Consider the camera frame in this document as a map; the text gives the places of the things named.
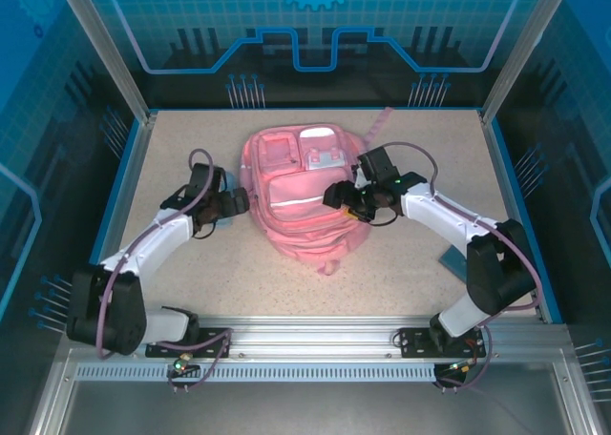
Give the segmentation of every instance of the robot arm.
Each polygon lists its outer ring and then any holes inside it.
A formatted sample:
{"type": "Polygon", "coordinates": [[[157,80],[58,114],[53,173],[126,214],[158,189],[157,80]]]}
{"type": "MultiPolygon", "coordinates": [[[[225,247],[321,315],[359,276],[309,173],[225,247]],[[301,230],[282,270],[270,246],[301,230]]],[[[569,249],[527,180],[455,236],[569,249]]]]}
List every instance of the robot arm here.
{"type": "Polygon", "coordinates": [[[353,167],[354,183],[343,181],[327,189],[327,206],[337,209],[346,205],[349,214],[364,222],[374,220],[379,208],[391,208],[397,216],[432,229],[467,259],[467,293],[431,320],[431,338],[440,352],[535,289],[519,258],[488,230],[498,231],[532,261],[518,222],[497,223],[481,217],[435,192],[422,176],[400,175],[384,148],[360,155],[358,161],[353,167]]]}
{"type": "Polygon", "coordinates": [[[208,178],[207,165],[193,167],[189,184],[167,198],[155,219],[145,229],[158,226],[144,238],[136,238],[116,254],[74,273],[73,293],[68,310],[66,333],[71,340],[95,344],[102,294],[120,265],[106,310],[102,345],[120,354],[131,354],[139,345],[151,342],[196,343],[200,327],[197,315],[171,307],[145,309],[143,291],[165,260],[202,226],[221,218],[245,213],[248,197],[244,189],[219,192],[222,168],[215,167],[210,189],[184,214],[179,214],[201,192],[208,178]]]}

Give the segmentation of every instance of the metal grille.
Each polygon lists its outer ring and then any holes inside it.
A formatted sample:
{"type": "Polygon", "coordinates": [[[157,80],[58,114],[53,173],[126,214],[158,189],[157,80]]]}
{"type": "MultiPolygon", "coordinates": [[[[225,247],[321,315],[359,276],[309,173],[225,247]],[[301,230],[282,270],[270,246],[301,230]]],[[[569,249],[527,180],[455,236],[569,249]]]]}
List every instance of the metal grille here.
{"type": "MultiPolygon", "coordinates": [[[[168,363],[81,363],[76,370],[77,381],[162,382],[166,380],[168,363]]],[[[209,364],[176,382],[196,381],[209,364]]],[[[433,364],[428,363],[223,363],[210,377],[211,382],[253,383],[392,383],[435,381],[433,364]]]]}

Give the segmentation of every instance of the speckled surface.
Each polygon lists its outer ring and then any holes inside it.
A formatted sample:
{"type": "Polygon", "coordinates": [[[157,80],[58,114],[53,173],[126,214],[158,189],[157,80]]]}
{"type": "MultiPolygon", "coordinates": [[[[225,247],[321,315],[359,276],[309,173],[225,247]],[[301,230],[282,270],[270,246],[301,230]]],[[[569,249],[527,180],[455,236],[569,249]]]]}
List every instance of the speckled surface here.
{"type": "MultiPolygon", "coordinates": [[[[163,111],[146,154],[123,245],[146,227],[159,204],[189,179],[187,157],[202,147],[215,163],[238,173],[248,136],[283,124],[330,122],[364,135],[379,111],[163,111]]],[[[394,111],[374,143],[408,140],[436,158],[437,188],[478,213],[507,214],[475,111],[394,111]]],[[[429,177],[426,158],[390,148],[401,172],[429,177]]],[[[278,254],[249,215],[212,238],[190,240],[147,283],[147,305],[179,306],[204,315],[418,315],[449,306],[464,284],[437,259],[444,239],[399,219],[373,230],[333,276],[278,254]]]]}

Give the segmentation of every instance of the backpack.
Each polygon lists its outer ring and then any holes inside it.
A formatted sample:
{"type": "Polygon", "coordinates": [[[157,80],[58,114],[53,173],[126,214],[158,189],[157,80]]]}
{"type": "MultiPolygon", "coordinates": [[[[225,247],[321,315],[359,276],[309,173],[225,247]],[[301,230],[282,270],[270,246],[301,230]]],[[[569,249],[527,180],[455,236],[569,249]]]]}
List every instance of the backpack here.
{"type": "Polygon", "coordinates": [[[327,187],[354,180],[351,166],[365,149],[362,137],[332,124],[270,128],[248,139],[240,183],[252,217],[278,251],[331,275],[365,241],[368,224],[323,204],[327,187]]]}

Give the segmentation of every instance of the enclosure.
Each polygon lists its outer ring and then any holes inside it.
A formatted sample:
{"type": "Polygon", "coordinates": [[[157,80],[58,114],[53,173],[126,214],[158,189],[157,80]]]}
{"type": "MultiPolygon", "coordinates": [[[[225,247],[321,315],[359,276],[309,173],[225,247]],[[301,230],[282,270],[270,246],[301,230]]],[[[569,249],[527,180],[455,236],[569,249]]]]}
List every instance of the enclosure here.
{"type": "MultiPolygon", "coordinates": [[[[608,1],[0,0],[0,431],[606,433],[608,1]],[[462,256],[403,217],[332,276],[249,215],[181,246],[145,303],[234,329],[184,395],[166,383],[174,358],[102,362],[67,339],[74,271],[151,223],[193,149],[237,182],[257,131],[365,135],[387,107],[372,146],[426,147],[440,192],[523,225],[541,276],[516,302],[538,308],[491,322],[473,391],[442,393],[435,366],[452,361],[393,341],[465,293],[462,256]]],[[[425,157],[389,154],[430,177],[425,157]]]]}

